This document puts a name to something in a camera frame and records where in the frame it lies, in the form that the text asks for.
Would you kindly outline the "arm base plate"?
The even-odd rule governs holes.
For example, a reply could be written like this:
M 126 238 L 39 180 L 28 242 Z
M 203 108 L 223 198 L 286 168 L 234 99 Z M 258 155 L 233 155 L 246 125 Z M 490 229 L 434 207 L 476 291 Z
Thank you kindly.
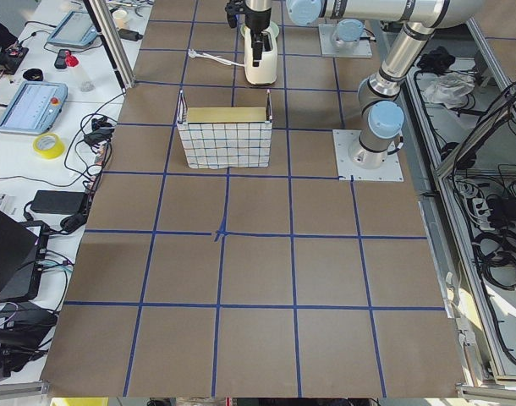
M 402 168 L 392 141 L 383 152 L 360 144 L 360 130 L 332 131 L 338 177 L 346 181 L 403 182 Z
M 364 24 L 357 19 L 343 19 L 336 24 L 319 24 L 321 55 L 331 58 L 371 58 Z

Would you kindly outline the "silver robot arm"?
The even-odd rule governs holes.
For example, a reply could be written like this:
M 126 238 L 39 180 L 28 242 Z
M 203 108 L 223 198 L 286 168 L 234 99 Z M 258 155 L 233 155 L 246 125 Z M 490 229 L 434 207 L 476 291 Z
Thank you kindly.
M 261 64 L 253 65 L 253 50 L 250 45 L 250 29 L 243 25 L 240 28 L 244 37 L 244 67 L 246 70 L 256 71 L 258 68 L 275 70 L 277 68 L 277 37 L 280 32 L 278 26 L 271 22 L 265 31 L 264 50 L 262 51 Z M 369 46 L 363 51 L 361 41 L 371 41 L 372 36 L 364 36 L 364 24 L 357 19 L 344 19 L 336 25 L 319 24 L 321 50 L 323 56 L 337 56 L 343 58 L 369 58 L 371 50 Z
M 482 1 L 287 1 L 289 18 L 305 26 L 321 17 L 378 19 L 403 24 L 377 72 L 358 90 L 363 129 L 350 145 L 349 157 L 365 169 L 379 168 L 399 134 L 403 110 L 395 103 L 409 68 L 435 30 L 460 25 L 474 16 Z

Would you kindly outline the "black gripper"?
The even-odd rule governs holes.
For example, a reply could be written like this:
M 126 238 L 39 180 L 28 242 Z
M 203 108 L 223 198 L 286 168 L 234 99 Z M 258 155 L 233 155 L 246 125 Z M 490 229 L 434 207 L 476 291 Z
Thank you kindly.
M 251 34 L 252 66 L 257 68 L 261 60 L 261 32 L 270 25 L 270 9 L 255 11 L 249 8 L 245 15 L 245 25 L 254 33 Z M 267 32 L 262 34 L 263 51 L 272 50 L 271 38 Z

